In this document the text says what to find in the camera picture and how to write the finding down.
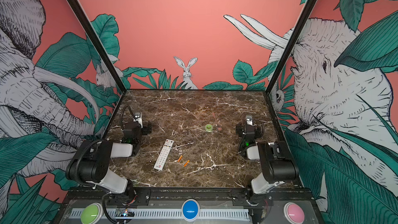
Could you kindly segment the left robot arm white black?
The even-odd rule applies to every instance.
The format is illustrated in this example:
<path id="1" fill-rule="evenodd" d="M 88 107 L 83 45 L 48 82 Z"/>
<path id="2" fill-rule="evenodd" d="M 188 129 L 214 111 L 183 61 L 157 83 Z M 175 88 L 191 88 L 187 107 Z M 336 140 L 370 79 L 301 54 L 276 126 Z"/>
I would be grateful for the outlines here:
<path id="1" fill-rule="evenodd" d="M 151 123 L 143 123 L 142 113 L 126 105 L 120 115 L 122 141 L 107 139 L 84 141 L 66 168 L 65 176 L 76 183 L 99 188 L 110 194 L 136 195 L 130 180 L 109 168 L 112 158 L 129 158 L 138 154 L 142 137 L 152 131 Z"/>

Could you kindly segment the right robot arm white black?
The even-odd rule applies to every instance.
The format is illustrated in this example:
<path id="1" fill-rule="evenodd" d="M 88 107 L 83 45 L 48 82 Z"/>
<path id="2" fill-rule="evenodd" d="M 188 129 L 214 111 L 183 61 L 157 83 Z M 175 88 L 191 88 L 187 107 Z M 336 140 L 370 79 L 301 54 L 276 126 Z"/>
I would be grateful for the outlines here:
<path id="1" fill-rule="evenodd" d="M 299 176 L 299 169 L 284 141 L 264 139 L 264 125 L 252 120 L 236 125 L 240 138 L 238 155 L 246 160 L 259 161 L 261 172 L 253 178 L 246 189 L 245 201 L 249 206 L 258 206 L 273 189 Z"/>

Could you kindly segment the white remote control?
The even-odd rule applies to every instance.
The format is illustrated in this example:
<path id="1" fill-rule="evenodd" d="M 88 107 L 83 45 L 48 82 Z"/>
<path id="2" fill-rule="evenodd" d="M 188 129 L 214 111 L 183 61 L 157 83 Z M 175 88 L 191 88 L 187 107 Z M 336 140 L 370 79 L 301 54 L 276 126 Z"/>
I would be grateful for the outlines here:
<path id="1" fill-rule="evenodd" d="M 154 169 L 156 169 L 158 171 L 163 170 L 163 168 L 164 168 L 164 166 L 165 166 L 165 164 L 167 162 L 167 158 L 168 158 L 168 156 L 170 154 L 170 151 L 172 149 L 173 144 L 174 144 L 173 140 L 167 139 L 165 141 L 165 143 L 164 143 L 164 145 L 163 145 L 163 147 L 162 147 L 162 149 L 161 149 L 161 151 L 159 153 L 159 156 L 158 156 L 158 158 L 157 158 L 157 160 L 155 162 L 155 165 L 153 167 Z"/>

